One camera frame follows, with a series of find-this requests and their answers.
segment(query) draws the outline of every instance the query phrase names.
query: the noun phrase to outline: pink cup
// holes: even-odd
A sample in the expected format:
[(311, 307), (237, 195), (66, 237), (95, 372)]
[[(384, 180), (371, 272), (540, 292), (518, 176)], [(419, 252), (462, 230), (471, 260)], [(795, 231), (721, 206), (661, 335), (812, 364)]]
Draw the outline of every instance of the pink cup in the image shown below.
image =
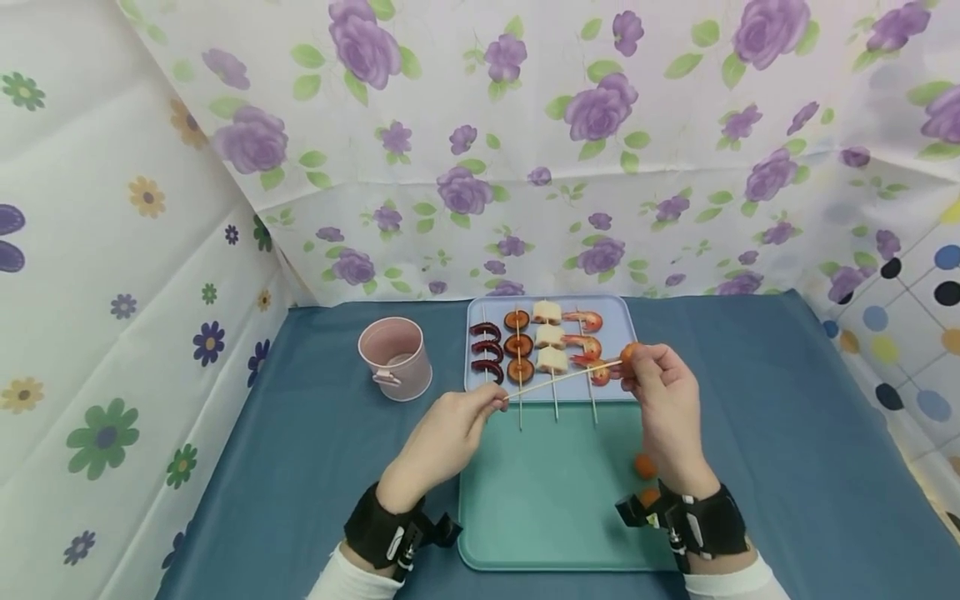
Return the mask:
[(420, 326), (402, 317), (373, 322), (357, 342), (360, 357), (383, 395), (397, 402), (420, 397), (433, 381), (433, 368)]

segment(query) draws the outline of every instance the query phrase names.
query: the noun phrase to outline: hand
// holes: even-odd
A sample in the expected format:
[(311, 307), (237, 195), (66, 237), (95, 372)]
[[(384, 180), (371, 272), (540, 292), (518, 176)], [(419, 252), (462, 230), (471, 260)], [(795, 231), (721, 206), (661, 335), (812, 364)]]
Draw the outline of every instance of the hand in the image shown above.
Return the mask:
[(462, 471), (480, 446), (487, 419), (497, 410), (506, 412), (507, 404), (507, 391), (495, 383), (437, 398), (380, 478), (376, 494), (383, 508), (406, 513)]
[(700, 386), (670, 346), (641, 345), (631, 356), (634, 377), (621, 381), (640, 401), (643, 449), (671, 491), (706, 498), (720, 482), (704, 458), (700, 436)]

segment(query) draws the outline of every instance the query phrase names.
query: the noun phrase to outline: white sleeve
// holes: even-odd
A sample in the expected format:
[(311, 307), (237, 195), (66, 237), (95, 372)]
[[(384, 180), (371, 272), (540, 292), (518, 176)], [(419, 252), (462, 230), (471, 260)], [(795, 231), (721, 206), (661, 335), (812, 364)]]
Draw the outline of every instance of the white sleeve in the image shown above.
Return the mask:
[(690, 600), (790, 600), (770, 566), (756, 562), (727, 575), (685, 575)]
[(307, 600), (393, 600), (403, 584), (351, 564), (337, 544)]

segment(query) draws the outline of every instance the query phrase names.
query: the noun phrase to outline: left hand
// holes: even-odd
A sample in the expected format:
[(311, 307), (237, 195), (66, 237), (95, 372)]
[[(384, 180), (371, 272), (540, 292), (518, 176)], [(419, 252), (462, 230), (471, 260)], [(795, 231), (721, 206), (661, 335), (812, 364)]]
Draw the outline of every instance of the left hand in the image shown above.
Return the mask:
[(383, 471), (376, 491), (383, 508), (395, 515), (406, 513), (462, 471), (480, 446), (487, 419), (498, 410), (506, 412), (507, 404), (507, 391), (495, 383), (437, 398)]

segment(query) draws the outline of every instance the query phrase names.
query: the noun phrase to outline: white tofu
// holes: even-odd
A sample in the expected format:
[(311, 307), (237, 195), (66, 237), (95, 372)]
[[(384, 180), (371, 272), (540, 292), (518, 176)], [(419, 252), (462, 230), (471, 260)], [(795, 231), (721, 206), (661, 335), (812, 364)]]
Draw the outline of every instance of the white tofu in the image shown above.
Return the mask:
[(534, 346), (536, 348), (551, 347), (562, 350), (566, 348), (566, 343), (563, 340), (565, 334), (566, 332), (562, 327), (541, 325), (537, 327), (537, 339), (534, 341)]
[(537, 371), (562, 375), (567, 369), (569, 366), (566, 362), (566, 352), (551, 347), (542, 348), (537, 352)]
[(563, 310), (556, 302), (551, 302), (549, 300), (534, 302), (534, 323), (559, 325), (562, 319)]

